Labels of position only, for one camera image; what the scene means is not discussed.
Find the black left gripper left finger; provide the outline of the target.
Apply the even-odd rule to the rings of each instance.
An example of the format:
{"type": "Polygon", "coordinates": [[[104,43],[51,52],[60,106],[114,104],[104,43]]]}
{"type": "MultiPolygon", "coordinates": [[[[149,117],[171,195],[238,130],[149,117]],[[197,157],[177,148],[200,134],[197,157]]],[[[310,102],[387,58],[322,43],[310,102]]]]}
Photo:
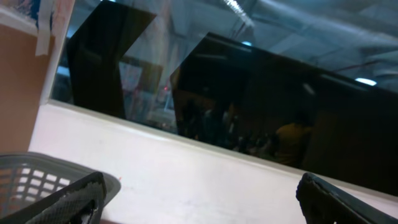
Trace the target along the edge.
{"type": "Polygon", "coordinates": [[[99,224],[107,191],[101,172],[94,172],[1,219],[1,224],[99,224]]]}

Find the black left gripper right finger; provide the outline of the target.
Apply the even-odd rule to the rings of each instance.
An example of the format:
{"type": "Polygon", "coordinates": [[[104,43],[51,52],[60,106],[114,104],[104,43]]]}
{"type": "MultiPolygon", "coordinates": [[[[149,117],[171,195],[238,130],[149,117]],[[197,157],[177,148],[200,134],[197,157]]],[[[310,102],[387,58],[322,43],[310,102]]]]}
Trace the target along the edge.
{"type": "Polygon", "coordinates": [[[307,224],[397,224],[397,219],[306,172],[296,199],[307,224]]]}

